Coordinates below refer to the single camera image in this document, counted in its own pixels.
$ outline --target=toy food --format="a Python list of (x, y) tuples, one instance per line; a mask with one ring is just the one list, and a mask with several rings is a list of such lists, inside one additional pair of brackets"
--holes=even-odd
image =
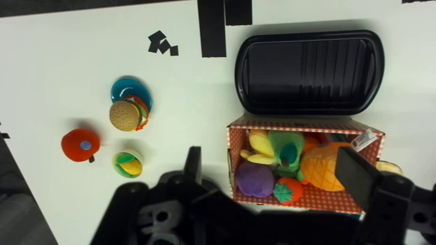
[(149, 110), (135, 98), (122, 100), (112, 105), (109, 120), (120, 131), (141, 131), (149, 121)]
[(62, 149), (74, 162), (94, 162), (94, 154), (100, 150), (100, 139), (92, 131), (74, 129), (63, 138)]
[(404, 174), (404, 170), (398, 165), (395, 165), (393, 162), (379, 161), (376, 164), (376, 169), (379, 172), (390, 172), (390, 173), (397, 173), (397, 174), (401, 174), (401, 176)]
[(243, 150), (240, 154), (248, 162), (259, 165), (273, 165), (277, 162), (266, 131), (250, 131), (248, 142), (250, 146), (255, 150), (255, 153)]
[(280, 178), (274, 187), (274, 196), (281, 204), (291, 206), (301, 199), (303, 185), (295, 178)]
[(127, 178), (135, 178), (142, 173), (139, 157), (133, 153), (119, 153), (113, 158), (113, 168), (118, 173)]
[(274, 177), (269, 166), (243, 162), (236, 170), (235, 180), (246, 196), (267, 198), (273, 193)]
[(149, 90), (135, 78), (122, 78), (111, 91), (111, 123), (120, 131), (141, 131), (149, 123), (153, 101)]
[(300, 132), (270, 131), (269, 139), (274, 150), (277, 162), (280, 164), (276, 172), (280, 177), (292, 177), (303, 181), (300, 173), (300, 155), (304, 149), (304, 136)]
[(308, 151), (301, 161), (301, 173), (314, 187), (329, 191), (344, 191), (342, 184), (336, 177), (337, 157), (340, 147), (349, 147), (351, 143), (331, 142)]

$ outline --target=green leaf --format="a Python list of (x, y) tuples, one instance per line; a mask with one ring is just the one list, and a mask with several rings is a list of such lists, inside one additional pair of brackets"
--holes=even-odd
[(276, 184), (274, 196), (278, 202), (285, 203), (292, 200), (292, 191), (286, 185)]

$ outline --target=checkered fabric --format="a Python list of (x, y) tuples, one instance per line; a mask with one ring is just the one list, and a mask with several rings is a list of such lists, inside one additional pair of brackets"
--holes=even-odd
[[(242, 162), (240, 151), (243, 149), (250, 149), (247, 129), (344, 134), (349, 136), (349, 140), (353, 140), (368, 128), (370, 127), (353, 120), (261, 119), (254, 116), (239, 119), (228, 127), (229, 177), (233, 199), (240, 203), (281, 206), (274, 196), (266, 199), (244, 196), (235, 184), (235, 172)], [(360, 153), (372, 165), (378, 162), (385, 143), (385, 134), (378, 129), (374, 131), (378, 134), (379, 139)], [(346, 192), (326, 192), (311, 185), (304, 187), (303, 199), (296, 202), (292, 207), (344, 214), (361, 213), (361, 208), (359, 208)]]

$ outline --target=black container lid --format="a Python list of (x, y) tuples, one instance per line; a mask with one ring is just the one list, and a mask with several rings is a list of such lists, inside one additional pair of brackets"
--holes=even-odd
[(236, 89), (254, 115), (356, 115), (379, 91), (385, 70), (372, 31), (258, 36), (236, 63)]

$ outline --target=white table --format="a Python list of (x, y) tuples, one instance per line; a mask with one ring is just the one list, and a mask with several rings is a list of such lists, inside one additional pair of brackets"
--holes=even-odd
[[(62, 245), (89, 244), (115, 189), (128, 180), (111, 159), (124, 144), (145, 157), (138, 178), (154, 187), (182, 169), (190, 146), (203, 147), (203, 172), (229, 192), (227, 125), (243, 113), (235, 60), (252, 34), (370, 29), (386, 52), (383, 86), (357, 120), (383, 129), (383, 159), (417, 185), (436, 181), (436, 3), (401, 0), (254, 2), (254, 26), (228, 27), (228, 57), (202, 59), (197, 2), (0, 19), (0, 121), (14, 157)], [(149, 53), (163, 30), (180, 56)], [(115, 129), (109, 91), (123, 75), (143, 79), (156, 108), (138, 134)], [(60, 149), (79, 123), (97, 128), (94, 165), (77, 165)], [(408, 244), (424, 244), (416, 233)]]

